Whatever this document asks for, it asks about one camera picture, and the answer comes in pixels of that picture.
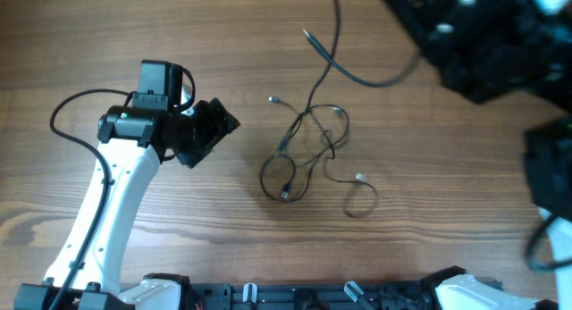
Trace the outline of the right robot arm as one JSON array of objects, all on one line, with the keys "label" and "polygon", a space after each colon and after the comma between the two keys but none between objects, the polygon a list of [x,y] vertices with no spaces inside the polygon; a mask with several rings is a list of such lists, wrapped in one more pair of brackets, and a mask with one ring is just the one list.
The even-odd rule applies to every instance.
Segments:
[{"label": "right robot arm", "polygon": [[569,0],[384,0],[438,72],[474,104],[524,91],[564,111],[527,130],[526,183],[543,222],[526,244],[535,272],[571,307],[571,13]]}]

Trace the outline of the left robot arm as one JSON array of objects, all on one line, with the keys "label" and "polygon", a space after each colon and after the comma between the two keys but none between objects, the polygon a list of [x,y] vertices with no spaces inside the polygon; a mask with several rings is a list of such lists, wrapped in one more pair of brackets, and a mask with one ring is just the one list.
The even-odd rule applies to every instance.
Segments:
[{"label": "left robot arm", "polygon": [[57,258],[39,284],[23,283],[16,309],[201,309],[203,298],[183,275],[151,273],[122,289],[122,263],[142,198],[161,164],[176,158],[194,168],[239,127],[179,64],[144,60],[139,84],[123,105],[99,120],[97,147],[57,128],[97,159],[88,191]]}]

